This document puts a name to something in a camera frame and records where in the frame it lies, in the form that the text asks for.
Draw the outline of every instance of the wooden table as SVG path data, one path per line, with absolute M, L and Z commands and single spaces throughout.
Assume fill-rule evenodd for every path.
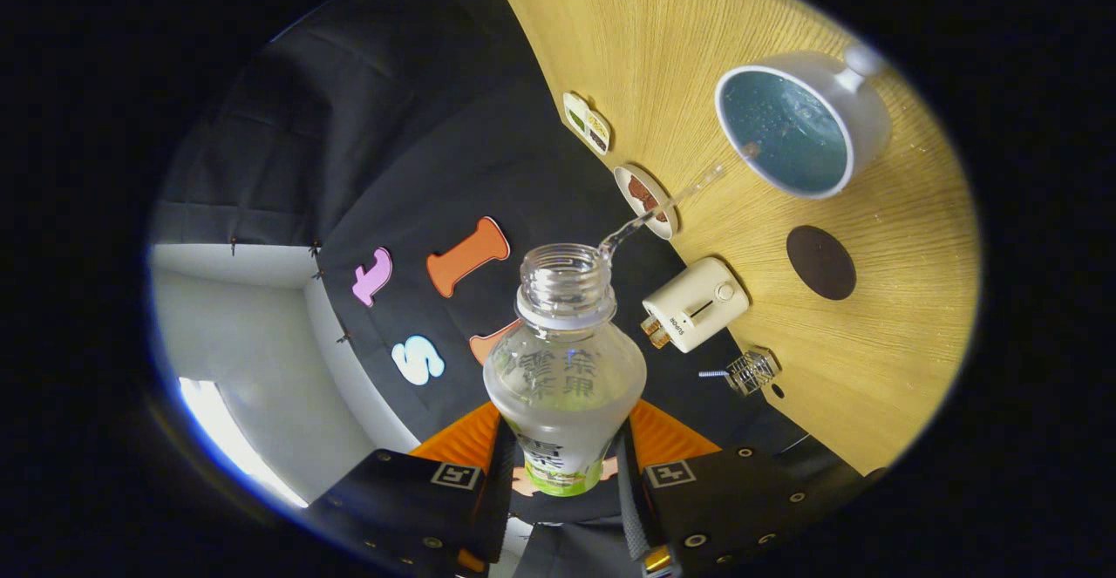
M 737 160 L 713 89 L 725 70 L 769 54 L 839 58 L 855 38 L 830 19 L 798 0 L 508 1 L 556 117 L 574 90 L 612 123 L 606 165 L 642 165 L 667 192 L 714 161 L 731 166 L 680 206 L 671 243 L 687 263 L 718 256 L 741 277 L 753 306 L 729 329 L 742 347 L 771 348 L 783 368 L 782 398 L 768 386 L 767 401 L 862 474 L 889 465 L 960 370 L 980 286 L 963 170 L 914 90 L 894 73 L 873 78 L 893 118 L 887 150 L 839 195 L 798 200 Z M 847 299 L 822 299 L 795 273 L 786 243 L 797 225 L 847 249 L 857 271 Z

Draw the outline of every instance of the pink letter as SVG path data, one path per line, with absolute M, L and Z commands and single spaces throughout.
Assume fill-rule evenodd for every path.
M 356 283 L 353 285 L 353 295 L 360 300 L 360 304 L 368 307 L 372 307 L 372 296 L 384 288 L 392 277 L 392 253 L 387 253 L 387 249 L 379 248 L 373 256 L 376 258 L 376 263 L 368 269 L 368 272 L 364 271 L 364 267 L 357 267 Z

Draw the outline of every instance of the water in mug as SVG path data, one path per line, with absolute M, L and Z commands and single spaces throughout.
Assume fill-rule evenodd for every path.
M 756 164 L 775 181 L 808 193 L 833 189 L 845 174 L 840 125 L 809 89 L 778 74 L 751 70 L 721 89 L 725 124 L 738 142 L 758 142 Z

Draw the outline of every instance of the small dish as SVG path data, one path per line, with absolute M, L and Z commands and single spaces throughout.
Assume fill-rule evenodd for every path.
M 636 215 L 643 215 L 643 213 L 650 212 L 655 209 L 655 205 L 663 203 L 663 201 L 668 200 L 662 185 L 655 182 L 655 179 L 645 170 L 639 168 L 637 165 L 624 164 L 618 165 L 613 168 L 613 176 L 616 177 L 616 187 L 620 190 L 624 195 L 624 200 L 628 201 L 632 206 L 632 211 Z M 670 205 L 662 213 L 658 213 L 656 218 L 647 221 L 647 229 L 655 232 L 655 235 L 668 241 L 674 235 L 674 232 L 679 229 L 679 214 L 674 210 L 674 205 Z

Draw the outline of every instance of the green label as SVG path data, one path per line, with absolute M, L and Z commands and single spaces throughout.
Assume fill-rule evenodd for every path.
M 566 114 L 569 114 L 569 117 L 574 118 L 574 122 L 577 124 L 577 128 L 578 129 L 581 129 L 581 132 L 585 132 L 585 122 L 581 122 L 581 118 L 577 117 L 577 114 L 574 114 L 573 109 L 566 109 Z
M 593 489 L 600 481 L 600 473 L 604 471 L 604 463 L 602 461 L 593 463 L 587 475 L 538 470 L 531 466 L 530 460 L 527 460 L 525 463 L 527 465 L 527 476 L 531 479 L 535 487 L 547 495 L 558 498 L 580 495 Z

